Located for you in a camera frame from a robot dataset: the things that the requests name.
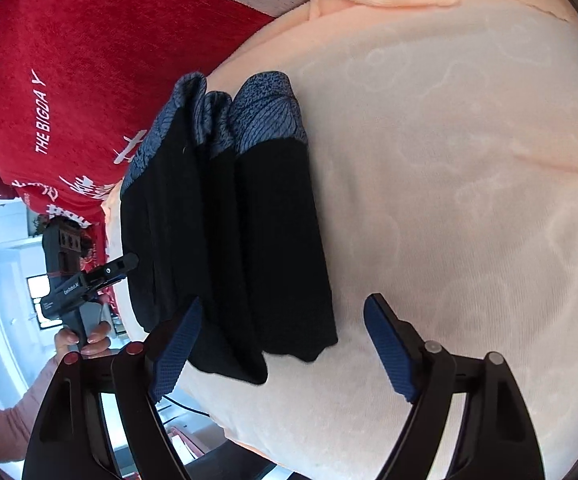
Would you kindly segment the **pink sleeved left forearm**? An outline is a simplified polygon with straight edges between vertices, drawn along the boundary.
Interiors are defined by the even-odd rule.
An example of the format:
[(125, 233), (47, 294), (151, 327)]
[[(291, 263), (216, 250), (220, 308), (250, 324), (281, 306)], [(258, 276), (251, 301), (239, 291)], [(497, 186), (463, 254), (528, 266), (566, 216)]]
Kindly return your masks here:
[(36, 416), (56, 370), (56, 360), (49, 359), (24, 396), (12, 408), (0, 410), (0, 463), (19, 462), (26, 456)]

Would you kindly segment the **person's left hand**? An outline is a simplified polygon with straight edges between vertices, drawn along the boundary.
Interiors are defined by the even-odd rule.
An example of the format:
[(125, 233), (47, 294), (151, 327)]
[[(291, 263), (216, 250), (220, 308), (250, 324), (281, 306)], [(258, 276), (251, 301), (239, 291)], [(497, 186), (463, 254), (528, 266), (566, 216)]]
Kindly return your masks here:
[(80, 353), (85, 359), (110, 356), (110, 333), (111, 326), (106, 321), (100, 322), (88, 335), (86, 341), (81, 340), (76, 333), (73, 333), (73, 331), (67, 327), (62, 328), (54, 338), (56, 349), (55, 362), (57, 364), (62, 362), (64, 356), (69, 353), (72, 348), (78, 348), (79, 342), (83, 344)]

